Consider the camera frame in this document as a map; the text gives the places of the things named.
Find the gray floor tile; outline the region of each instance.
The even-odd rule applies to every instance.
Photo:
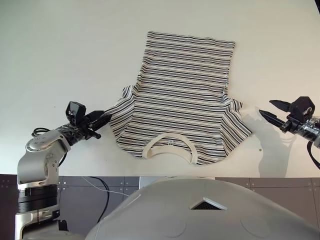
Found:
[[[102,186],[103,184],[94,178],[86,177],[95,186]],[[99,176],[108,186],[123,186],[125,182],[124,176]],[[81,176],[64,176],[63,185],[65,186],[90,186]]]
[[[320,177],[311,178],[313,187],[320,187]]]
[[[124,186],[139,186],[139,177],[138,176],[125,176],[124,177]]]
[[[311,187],[252,187],[252,190],[318,226]]]
[[[127,195],[131,195],[133,194],[135,191],[137,191],[139,189],[138,186],[125,186],[124,187],[124,194]]]
[[[123,187],[111,186],[111,191],[122,192]],[[92,186],[65,186],[60,197],[60,218],[68,229],[83,236],[96,225],[107,200],[107,193]],[[123,200],[122,194],[110,193],[109,204],[103,217],[111,213]]]
[[[311,187],[311,178],[250,178],[251,187]]]
[[[215,180],[224,181],[250,188],[250,180],[246,177],[216,177]]]

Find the white table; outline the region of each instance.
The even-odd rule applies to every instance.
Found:
[[[208,166],[161,154],[137,159],[109,126],[76,144],[69,176],[320,177],[302,137],[283,134],[258,109],[309,96],[320,115],[320,15],[314,0],[0,1],[0,174],[15,174],[36,127],[67,123],[69,101],[106,110],[132,85],[149,30],[236,41],[229,96],[254,134]],[[314,150],[320,159],[320,150]]]

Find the striped shirt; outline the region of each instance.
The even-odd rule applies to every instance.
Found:
[[[235,42],[148,32],[133,86],[107,112],[120,148],[141,158],[173,153],[192,164],[223,160],[252,132],[228,98]]]

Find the metal panel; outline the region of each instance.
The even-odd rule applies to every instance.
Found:
[[[123,187],[111,186],[109,189],[123,193]],[[97,224],[106,200],[107,193],[93,186],[65,186],[61,191],[59,219],[67,221],[71,232],[86,236]],[[122,200],[122,194],[111,192],[103,217],[112,212]]]
[[[320,177],[311,178],[313,187],[320,187]]]
[[[125,176],[124,177],[124,186],[139,186],[139,177],[138,176]]]
[[[250,188],[250,180],[246,177],[216,177],[215,180],[224,181]]]
[[[131,194],[133,194],[138,189],[139,189],[138,186],[125,186],[123,193],[130,196]]]
[[[317,186],[313,188],[313,195],[314,195],[316,216],[318,219],[318,227],[320,228],[320,187]]]
[[[253,187],[252,190],[318,226],[311,187]]]
[[[5,185],[16,185],[17,186],[17,175],[14,174],[0,174],[0,184]]]
[[[154,181],[162,178],[165,178],[165,177],[164,176],[141,176],[139,178],[139,189],[142,189],[145,186],[152,184]]]
[[[0,184],[0,239],[15,238],[15,215],[17,212],[17,184]]]
[[[94,178],[86,177],[95,186],[103,187],[103,184]],[[108,186],[123,186],[125,182],[124,176],[99,176]],[[64,176],[63,177],[64,186],[90,186],[81,176]]]
[[[250,178],[251,187],[293,188],[311,187],[311,178]]]

